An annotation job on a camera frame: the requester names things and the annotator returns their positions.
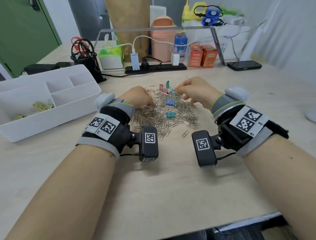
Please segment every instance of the white charger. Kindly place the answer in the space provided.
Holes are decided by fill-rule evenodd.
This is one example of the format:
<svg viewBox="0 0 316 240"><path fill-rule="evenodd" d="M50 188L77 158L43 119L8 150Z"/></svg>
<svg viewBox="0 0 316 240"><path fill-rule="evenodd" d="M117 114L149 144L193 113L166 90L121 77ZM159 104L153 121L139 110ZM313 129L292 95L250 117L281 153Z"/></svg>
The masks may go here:
<svg viewBox="0 0 316 240"><path fill-rule="evenodd" d="M179 66L180 55L171 53L171 64L172 66Z"/></svg>

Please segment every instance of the hand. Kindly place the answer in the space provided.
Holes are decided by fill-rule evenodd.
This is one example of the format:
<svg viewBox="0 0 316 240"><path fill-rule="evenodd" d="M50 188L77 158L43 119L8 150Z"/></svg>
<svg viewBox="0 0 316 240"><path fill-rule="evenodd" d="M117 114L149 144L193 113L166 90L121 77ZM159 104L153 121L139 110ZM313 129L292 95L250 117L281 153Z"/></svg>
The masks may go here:
<svg viewBox="0 0 316 240"><path fill-rule="evenodd" d="M201 103L206 109L211 109L218 97L223 95L201 77L192 77L183 81L174 89L178 95L185 94L183 100L191 99L191 104Z"/></svg>
<svg viewBox="0 0 316 240"><path fill-rule="evenodd" d="M135 108L153 103L152 97L146 89L141 86L131 88L119 98L124 99L128 104L134 105Z"/></svg>

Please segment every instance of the pile of paper clips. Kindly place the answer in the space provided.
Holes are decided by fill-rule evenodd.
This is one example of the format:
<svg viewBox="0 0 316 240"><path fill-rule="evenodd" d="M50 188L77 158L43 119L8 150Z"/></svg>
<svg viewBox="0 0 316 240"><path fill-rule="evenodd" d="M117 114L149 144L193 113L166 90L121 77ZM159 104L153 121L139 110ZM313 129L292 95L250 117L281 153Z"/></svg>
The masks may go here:
<svg viewBox="0 0 316 240"><path fill-rule="evenodd" d="M147 92L153 97L154 102L151 106L145 106L135 110L130 122L131 128L134 131L147 125L155 126L158 138L161 141L170 134L173 127L179 124L185 123L187 127L192 129L201 127L201 125L197 123L198 117L195 116L196 106L190 104L190 102L184 102L182 96L164 93L159 91L159 89L147 89ZM167 99L174 100L174 106L166 105ZM176 112L176 117L167 118L166 113L169 111ZM188 130L185 131L181 137L186 137L188 133Z"/></svg>

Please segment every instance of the white desk organizer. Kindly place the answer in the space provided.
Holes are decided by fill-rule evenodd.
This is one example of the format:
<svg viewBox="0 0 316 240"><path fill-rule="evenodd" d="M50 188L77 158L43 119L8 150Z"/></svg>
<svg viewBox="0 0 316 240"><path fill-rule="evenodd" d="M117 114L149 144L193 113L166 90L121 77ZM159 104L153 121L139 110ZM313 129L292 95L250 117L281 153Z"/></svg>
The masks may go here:
<svg viewBox="0 0 316 240"><path fill-rule="evenodd" d="M0 133L17 142L95 112L101 89L84 65L0 82ZM50 110L33 114L35 102ZM27 116L13 121L14 116Z"/></svg>

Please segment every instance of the green door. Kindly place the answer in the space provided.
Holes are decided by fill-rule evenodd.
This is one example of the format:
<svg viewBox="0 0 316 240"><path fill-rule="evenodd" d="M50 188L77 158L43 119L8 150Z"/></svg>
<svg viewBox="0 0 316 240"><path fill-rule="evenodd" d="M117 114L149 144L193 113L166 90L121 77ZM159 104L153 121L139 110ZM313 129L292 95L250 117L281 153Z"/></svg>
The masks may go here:
<svg viewBox="0 0 316 240"><path fill-rule="evenodd" d="M0 62L13 77L59 46L50 22L42 0L0 0Z"/></svg>

